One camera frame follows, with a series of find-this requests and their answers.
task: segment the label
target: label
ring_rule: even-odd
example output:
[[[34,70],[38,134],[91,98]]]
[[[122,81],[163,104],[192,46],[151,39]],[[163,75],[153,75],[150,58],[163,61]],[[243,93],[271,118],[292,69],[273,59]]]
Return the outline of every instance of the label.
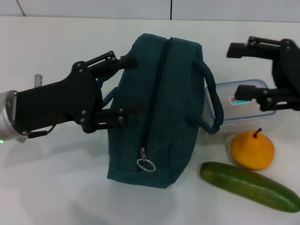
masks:
[[[249,101],[244,101],[244,100],[236,100],[235,97],[229,97],[229,101],[231,105],[241,105],[241,104],[246,104]]]

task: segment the silver metal cylinder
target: silver metal cylinder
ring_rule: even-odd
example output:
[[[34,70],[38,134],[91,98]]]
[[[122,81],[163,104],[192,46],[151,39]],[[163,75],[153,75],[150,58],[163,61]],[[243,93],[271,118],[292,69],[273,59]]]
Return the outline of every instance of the silver metal cylinder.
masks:
[[[17,93],[15,90],[0,93],[0,141],[25,137],[15,128]]]

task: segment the white wall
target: white wall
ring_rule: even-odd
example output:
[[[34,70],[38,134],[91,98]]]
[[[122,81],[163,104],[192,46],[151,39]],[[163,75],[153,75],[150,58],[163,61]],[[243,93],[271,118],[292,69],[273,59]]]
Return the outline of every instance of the white wall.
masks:
[[[15,0],[0,0],[0,15],[22,15]]]
[[[173,0],[174,20],[300,22],[299,0]]]
[[[28,16],[170,19],[170,0],[20,0]]]

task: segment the zipper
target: zipper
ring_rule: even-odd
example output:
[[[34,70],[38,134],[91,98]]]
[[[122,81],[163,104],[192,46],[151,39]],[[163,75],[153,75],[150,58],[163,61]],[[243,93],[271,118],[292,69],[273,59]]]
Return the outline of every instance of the zipper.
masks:
[[[150,138],[150,132],[151,132],[152,122],[153,122],[154,113],[156,109],[157,99],[159,95],[160,84],[163,78],[165,65],[172,45],[172,41],[173,38],[165,40],[162,52],[160,54],[155,80],[153,83],[151,96],[148,104],[148,110],[146,112],[144,125],[142,128],[142,135],[139,143],[139,151],[138,151],[137,158],[140,158],[140,156],[142,156],[142,158],[146,158],[146,148],[148,146],[148,142]]]

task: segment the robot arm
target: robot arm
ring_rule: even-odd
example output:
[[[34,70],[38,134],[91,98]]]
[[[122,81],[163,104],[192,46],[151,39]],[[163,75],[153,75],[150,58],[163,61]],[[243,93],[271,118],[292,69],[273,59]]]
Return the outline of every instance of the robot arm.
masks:
[[[126,124],[125,109],[102,109],[102,93],[96,79],[107,80],[120,69],[137,67],[134,56],[116,59],[110,51],[72,66],[64,80],[17,92],[0,94],[0,140],[33,138],[49,131],[34,131],[75,121],[85,133],[118,128]]]
[[[255,98],[262,111],[300,111],[300,49],[292,40],[274,41],[250,37],[245,44],[231,43],[227,57],[243,56],[273,60],[272,75],[277,89],[240,85],[235,92],[237,100],[251,101]]]

